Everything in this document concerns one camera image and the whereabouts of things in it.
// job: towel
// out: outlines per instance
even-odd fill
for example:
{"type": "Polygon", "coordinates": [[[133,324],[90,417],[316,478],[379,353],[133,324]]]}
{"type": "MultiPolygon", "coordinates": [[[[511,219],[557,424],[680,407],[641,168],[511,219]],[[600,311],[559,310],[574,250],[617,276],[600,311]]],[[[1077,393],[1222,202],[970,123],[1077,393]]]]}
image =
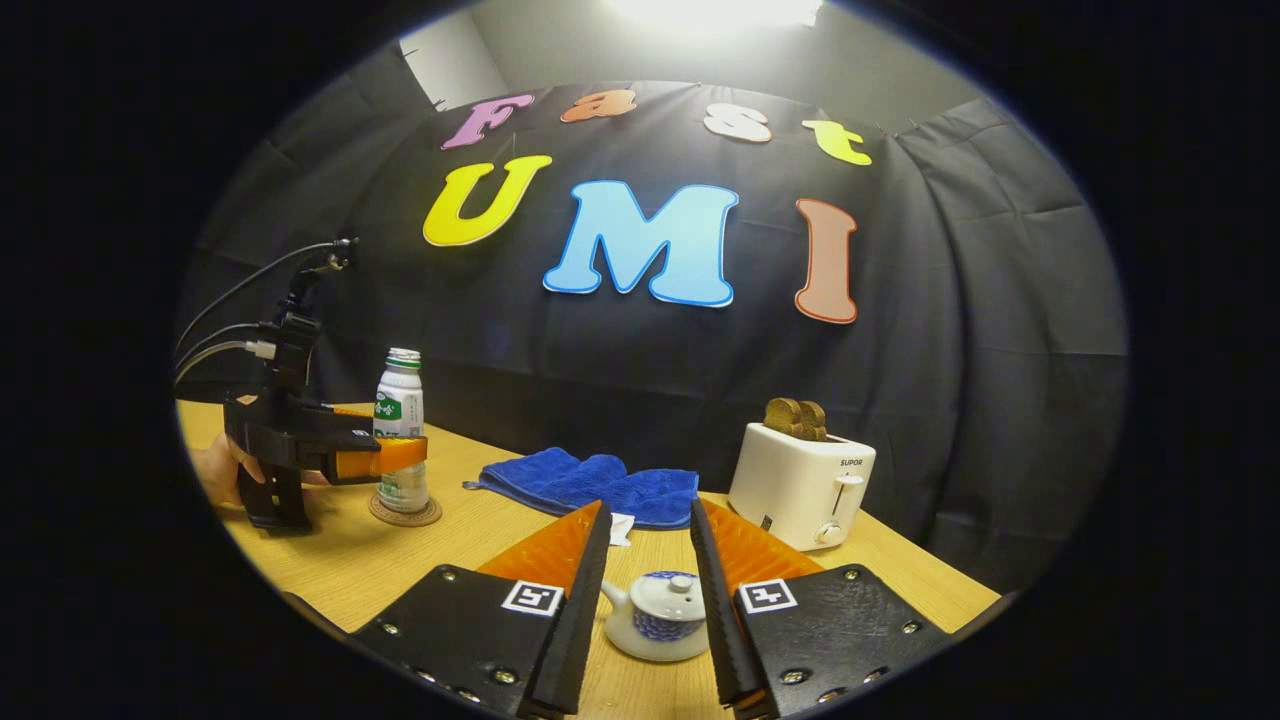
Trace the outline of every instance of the towel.
{"type": "Polygon", "coordinates": [[[596,500],[609,510],[635,515],[635,527],[672,530],[689,527],[689,509],[698,497],[698,473],[690,470],[641,470],[627,474],[613,455],[579,460],[559,447],[526,457],[485,465],[467,489],[485,488],[517,502],[566,515],[596,500]]]}

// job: teapot lid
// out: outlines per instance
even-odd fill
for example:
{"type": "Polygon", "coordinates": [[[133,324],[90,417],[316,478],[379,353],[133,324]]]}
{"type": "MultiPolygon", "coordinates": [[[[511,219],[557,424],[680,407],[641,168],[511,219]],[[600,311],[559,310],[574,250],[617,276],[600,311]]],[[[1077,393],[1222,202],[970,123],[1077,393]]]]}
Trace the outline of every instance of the teapot lid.
{"type": "Polygon", "coordinates": [[[703,620],[703,585],[698,575],[676,570],[644,574],[631,583],[631,603],[641,612],[677,623],[703,620]]]}

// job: screw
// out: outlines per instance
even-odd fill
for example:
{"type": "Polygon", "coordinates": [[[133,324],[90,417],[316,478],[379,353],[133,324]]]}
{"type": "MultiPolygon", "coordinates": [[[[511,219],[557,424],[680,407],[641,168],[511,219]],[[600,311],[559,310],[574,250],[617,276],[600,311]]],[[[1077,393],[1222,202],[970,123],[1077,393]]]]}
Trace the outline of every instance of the screw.
{"type": "Polygon", "coordinates": [[[828,700],[835,700],[835,698],[845,694],[845,692],[846,692],[845,688],[836,688],[833,691],[827,691],[827,692],[822,693],[820,696],[818,696],[818,702],[820,703],[820,702],[827,702],[828,700]]]}

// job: table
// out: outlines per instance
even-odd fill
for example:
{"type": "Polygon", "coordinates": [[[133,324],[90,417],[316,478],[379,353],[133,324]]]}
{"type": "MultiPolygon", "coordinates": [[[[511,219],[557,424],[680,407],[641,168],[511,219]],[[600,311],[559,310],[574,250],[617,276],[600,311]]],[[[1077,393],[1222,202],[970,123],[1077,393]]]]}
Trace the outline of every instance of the table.
{"type": "MultiPolygon", "coordinates": [[[[372,404],[339,405],[372,413],[372,404]]],[[[209,447],[223,428],[220,405],[178,401],[188,448],[209,447]]],[[[443,428],[425,427],[430,438],[428,487],[443,518],[422,528],[399,528],[367,509],[375,486],[317,487],[305,505],[316,532],[306,537],[269,537],[248,523],[243,509],[219,506],[227,532],[244,556],[276,588],[298,594],[346,632],[355,632],[379,610],[442,562],[477,568],[484,561],[554,520],[485,489],[462,488],[484,465],[518,457],[443,428]]],[[[723,493],[701,493],[727,505],[723,493]]],[[[631,547],[608,550],[604,579],[617,587],[653,570],[698,573],[687,530],[636,530],[631,547]]],[[[933,557],[860,510],[840,547],[808,553],[826,568],[860,562],[946,632],[955,632],[998,596],[933,557]]],[[[709,652],[676,664],[635,660],[604,637],[612,611],[603,596],[596,607],[582,717],[732,717],[719,707],[709,652]]]]}

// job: human hand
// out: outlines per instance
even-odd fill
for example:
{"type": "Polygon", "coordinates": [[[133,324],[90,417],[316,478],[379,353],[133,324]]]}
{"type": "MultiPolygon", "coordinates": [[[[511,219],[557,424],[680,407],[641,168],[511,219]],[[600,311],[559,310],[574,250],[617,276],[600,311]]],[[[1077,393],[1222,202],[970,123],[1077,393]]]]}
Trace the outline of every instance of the human hand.
{"type": "MultiPolygon", "coordinates": [[[[244,505],[241,500],[239,487],[236,484],[236,477],[239,473],[241,465],[260,484],[266,483],[266,475],[262,474],[262,468],[259,466],[257,460],[241,450],[236,445],[236,441],[227,437],[227,433],[220,433],[214,445],[209,446],[209,450],[192,451],[191,461],[196,468],[200,484],[205,488],[205,493],[209,495],[209,501],[214,505],[221,502],[244,505]]],[[[329,484],[324,474],[316,470],[303,470],[302,482],[312,486],[329,484]]]]}

